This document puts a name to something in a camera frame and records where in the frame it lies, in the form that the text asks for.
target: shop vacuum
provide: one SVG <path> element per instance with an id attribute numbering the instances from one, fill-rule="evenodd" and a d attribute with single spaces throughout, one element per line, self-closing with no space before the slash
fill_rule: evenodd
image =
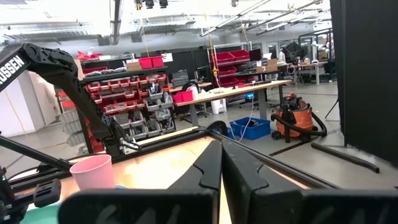
<path id="1" fill-rule="evenodd" d="M 312 118 L 318 123 L 318 127 L 313 125 Z M 301 97 L 296 94 L 290 94 L 283 97 L 276 113 L 271 115 L 271 121 L 276 122 L 277 131 L 274 131 L 271 136 L 273 139 L 280 139 L 285 137 L 286 143 L 290 142 L 290 137 L 300 138 L 304 142 L 311 141 L 311 136 L 326 136 L 326 126 L 312 112 L 312 107 L 309 103 L 303 101 Z"/>

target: cardboard box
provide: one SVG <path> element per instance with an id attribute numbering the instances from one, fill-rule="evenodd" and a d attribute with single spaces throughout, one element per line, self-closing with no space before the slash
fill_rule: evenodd
<path id="1" fill-rule="evenodd" d="M 273 72 L 273 71 L 278 71 L 278 66 L 276 64 L 266 66 L 266 72 Z"/>
<path id="2" fill-rule="evenodd" d="M 277 62 L 278 62 L 277 59 L 270 59 L 270 60 L 267 60 L 267 65 L 268 65 L 268 66 L 270 66 L 270 65 L 276 65 Z"/>
<path id="3" fill-rule="evenodd" d="M 133 67 L 127 67 L 127 71 L 132 72 L 132 71 L 139 71 L 142 70 L 141 65 L 139 66 L 133 66 Z"/>
<path id="4" fill-rule="evenodd" d="M 141 64 L 139 62 L 128 62 L 128 63 L 126 63 L 126 68 L 128 68 L 128 67 L 137 67 L 137 66 L 141 66 Z"/>
<path id="5" fill-rule="evenodd" d="M 142 70 L 141 64 L 139 62 L 128 62 L 126 63 L 126 68 L 129 72 Z"/>
<path id="6" fill-rule="evenodd" d="M 256 67 L 256 72 L 265 72 L 266 71 L 266 67 L 265 66 L 257 66 Z"/>

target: table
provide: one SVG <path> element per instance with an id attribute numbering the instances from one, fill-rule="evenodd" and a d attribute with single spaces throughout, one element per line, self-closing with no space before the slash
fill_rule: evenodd
<path id="1" fill-rule="evenodd" d="M 281 80 L 281 81 L 272 81 L 271 83 L 256 85 L 256 86 L 247 86 L 243 88 L 226 88 L 222 93 L 206 93 L 206 94 L 199 94 L 196 100 L 182 102 L 182 103 L 174 103 L 175 106 L 190 106 L 191 112 L 191 122 L 192 126 L 199 126 L 198 116 L 196 114 L 195 104 L 205 103 L 213 100 L 219 100 L 223 98 L 227 98 L 230 96 L 242 95 L 244 93 L 249 93 L 252 91 L 258 92 L 258 101 L 259 101 L 259 111 L 260 111 L 260 118 L 267 119 L 267 111 L 266 111 L 266 89 L 272 88 L 275 86 L 279 87 L 279 100 L 282 102 L 283 99 L 283 92 L 282 92 L 282 85 L 291 83 L 291 80 Z"/>
<path id="2" fill-rule="evenodd" d="M 323 66 L 327 62 L 318 62 L 318 63 L 313 63 L 313 64 L 301 64 L 301 65 L 293 65 L 296 68 L 296 71 L 294 73 L 294 83 L 297 81 L 297 74 L 299 73 L 300 68 L 309 68 L 309 67 L 315 67 L 315 73 L 317 77 L 317 85 L 319 85 L 320 80 L 319 80 L 319 67 Z"/>
<path id="3" fill-rule="evenodd" d="M 199 86 L 199 88 L 203 88 L 203 87 L 211 86 L 211 83 L 199 83 L 198 86 Z M 178 91 L 182 91 L 182 86 L 176 87 L 176 88 L 172 88 L 172 89 L 170 89 L 169 92 L 175 93 L 175 92 L 178 92 Z"/>
<path id="4" fill-rule="evenodd" d="M 148 143 L 150 141 L 166 139 L 171 136 L 189 132 L 197 127 L 192 127 L 177 131 L 163 136 L 158 136 L 153 139 L 146 139 L 138 142 L 139 144 Z M 204 137 L 189 141 L 177 146 L 172 146 L 167 149 L 156 151 L 144 156 L 133 158 L 124 162 L 113 164 L 113 171 L 116 180 L 116 185 L 122 185 L 130 189 L 167 189 L 170 187 L 181 175 L 183 175 L 189 167 L 195 162 L 198 156 L 206 149 L 210 142 L 214 139 L 212 137 Z M 72 160 L 71 162 L 78 162 L 88 157 Z M 308 187 L 291 179 L 277 171 L 275 171 L 287 180 L 297 184 L 299 187 L 307 189 Z M 79 188 L 73 177 L 61 180 L 62 191 L 60 201 L 64 201 L 67 197 L 79 191 Z M 33 189 L 21 192 L 29 193 Z M 231 223 L 231 216 L 229 214 L 228 203 L 223 185 L 223 178 L 221 176 L 221 193 L 220 193 L 220 224 Z"/>
<path id="5" fill-rule="evenodd" d="M 248 83 L 249 82 L 249 78 L 248 78 L 249 76 L 257 75 L 258 80 L 265 81 L 266 80 L 265 79 L 265 75 L 270 75 L 270 74 L 275 74 L 275 73 L 279 73 L 279 70 L 264 71 L 264 72 L 253 72 L 253 73 L 249 73 L 249 72 L 247 72 L 247 73 L 239 73 L 239 74 L 236 74 L 235 76 L 236 77 L 245 77 L 246 83 Z"/>

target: table surface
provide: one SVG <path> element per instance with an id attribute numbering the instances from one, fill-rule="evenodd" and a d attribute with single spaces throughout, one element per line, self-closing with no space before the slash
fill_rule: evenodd
<path id="1" fill-rule="evenodd" d="M 279 86 L 279 85 L 283 85 L 283 84 L 289 84 L 291 82 L 292 82 L 291 80 L 281 80 L 281 81 L 272 81 L 270 83 L 257 85 L 257 86 L 247 86 L 247 87 L 243 87 L 243 88 L 237 88 L 234 90 L 232 88 L 225 88 L 224 92 L 222 92 L 222 93 L 199 94 L 198 99 L 196 99 L 196 100 L 182 102 L 182 103 L 174 103 L 174 105 L 175 106 L 185 106 L 185 105 L 191 105 L 191 104 L 204 103 L 204 102 L 208 102 L 208 101 L 226 98 L 229 96 L 241 95 L 243 93 L 249 93 L 251 91 L 257 91 L 257 90 L 271 88 L 271 87 Z"/>
<path id="2" fill-rule="evenodd" d="M 206 87 L 206 86 L 210 86 L 210 85 L 211 85 L 211 83 L 199 83 L 198 84 L 199 87 Z M 182 86 L 176 87 L 176 88 L 172 88 L 172 89 L 170 89 L 169 92 L 174 93 L 176 91 L 181 91 L 181 90 L 182 90 Z"/>
<path id="3" fill-rule="evenodd" d="M 184 133 L 195 128 L 197 127 L 159 136 L 157 140 Z M 167 189 L 189 169 L 212 140 L 214 139 L 211 137 L 204 137 L 133 158 L 128 161 L 118 162 L 113 165 L 116 185 L 122 185 L 129 189 Z M 72 162 L 81 161 L 87 158 L 88 157 L 75 159 Z M 275 172 L 298 186 L 307 188 L 307 186 L 286 177 L 277 171 Z M 61 202 L 79 191 L 73 177 L 62 179 L 61 183 Z M 32 190 L 33 189 L 26 190 L 21 193 L 31 192 Z M 221 177 L 220 224 L 227 223 L 231 223 L 231 217 L 224 191 L 223 178 Z"/>

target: desk leg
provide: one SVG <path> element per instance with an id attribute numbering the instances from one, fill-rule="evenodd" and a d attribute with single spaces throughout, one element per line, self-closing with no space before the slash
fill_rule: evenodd
<path id="1" fill-rule="evenodd" d="M 282 102 L 284 101 L 284 92 L 283 92 L 283 86 L 279 85 L 278 86 L 279 89 L 279 104 L 282 107 Z"/>
<path id="2" fill-rule="evenodd" d="M 315 72 L 317 73 L 317 85 L 319 85 L 319 66 L 315 66 Z"/>
<path id="3" fill-rule="evenodd" d="M 260 118 L 267 119 L 267 108 L 266 108 L 266 91 L 267 90 L 259 90 L 259 110 L 260 110 Z"/>
<path id="4" fill-rule="evenodd" d="M 296 68 L 296 71 L 294 71 L 294 84 L 297 84 L 297 74 L 299 74 L 299 68 Z"/>
<path id="5" fill-rule="evenodd" d="M 198 121 L 198 115 L 197 115 L 197 110 L 195 108 L 194 104 L 189 105 L 190 112 L 191 112 L 191 123 L 192 126 L 199 126 L 199 121 Z"/>

